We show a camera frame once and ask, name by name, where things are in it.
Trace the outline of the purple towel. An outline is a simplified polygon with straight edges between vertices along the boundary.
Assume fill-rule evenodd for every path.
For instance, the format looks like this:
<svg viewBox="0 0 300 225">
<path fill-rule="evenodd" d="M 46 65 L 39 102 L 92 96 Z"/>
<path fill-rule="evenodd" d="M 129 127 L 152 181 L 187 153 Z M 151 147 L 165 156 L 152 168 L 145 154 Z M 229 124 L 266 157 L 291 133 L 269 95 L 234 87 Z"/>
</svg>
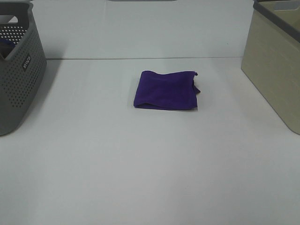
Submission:
<svg viewBox="0 0 300 225">
<path fill-rule="evenodd" d="M 197 108 L 200 90 L 195 86 L 195 71 L 158 74 L 143 71 L 134 98 L 134 107 L 156 110 L 191 110 Z"/>
</svg>

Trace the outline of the blue towel in basket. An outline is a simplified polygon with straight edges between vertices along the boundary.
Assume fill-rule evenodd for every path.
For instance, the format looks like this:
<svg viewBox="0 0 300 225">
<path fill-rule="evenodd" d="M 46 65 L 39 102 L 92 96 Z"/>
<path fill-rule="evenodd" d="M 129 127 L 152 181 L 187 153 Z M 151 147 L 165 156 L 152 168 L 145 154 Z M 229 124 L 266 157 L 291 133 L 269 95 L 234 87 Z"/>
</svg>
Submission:
<svg viewBox="0 0 300 225">
<path fill-rule="evenodd" d="M 14 49 L 15 44 L 9 40 L 6 39 L 1 39 L 0 40 L 0 49 L 4 50 L 4 49 Z"/>
</svg>

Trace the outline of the grey perforated laundry basket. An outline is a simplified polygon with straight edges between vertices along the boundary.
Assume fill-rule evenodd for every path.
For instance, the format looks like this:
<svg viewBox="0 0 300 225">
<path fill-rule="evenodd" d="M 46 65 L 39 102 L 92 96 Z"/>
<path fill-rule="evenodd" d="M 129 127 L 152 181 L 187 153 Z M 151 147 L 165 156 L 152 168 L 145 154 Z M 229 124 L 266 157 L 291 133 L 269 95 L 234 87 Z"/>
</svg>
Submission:
<svg viewBox="0 0 300 225">
<path fill-rule="evenodd" d="M 35 19 L 33 4 L 2 1 L 0 14 L 17 22 L 0 25 L 0 39 L 15 44 L 0 50 L 0 134 L 17 129 L 33 102 L 47 66 Z"/>
</svg>

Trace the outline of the beige storage bin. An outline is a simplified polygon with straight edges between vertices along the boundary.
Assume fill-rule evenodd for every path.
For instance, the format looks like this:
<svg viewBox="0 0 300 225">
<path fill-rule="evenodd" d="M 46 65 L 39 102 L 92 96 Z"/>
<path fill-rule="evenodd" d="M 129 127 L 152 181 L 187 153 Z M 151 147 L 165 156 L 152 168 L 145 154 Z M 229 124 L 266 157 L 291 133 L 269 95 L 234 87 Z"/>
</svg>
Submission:
<svg viewBox="0 0 300 225">
<path fill-rule="evenodd" d="M 300 132 L 300 2 L 255 0 L 241 69 L 294 133 Z"/>
</svg>

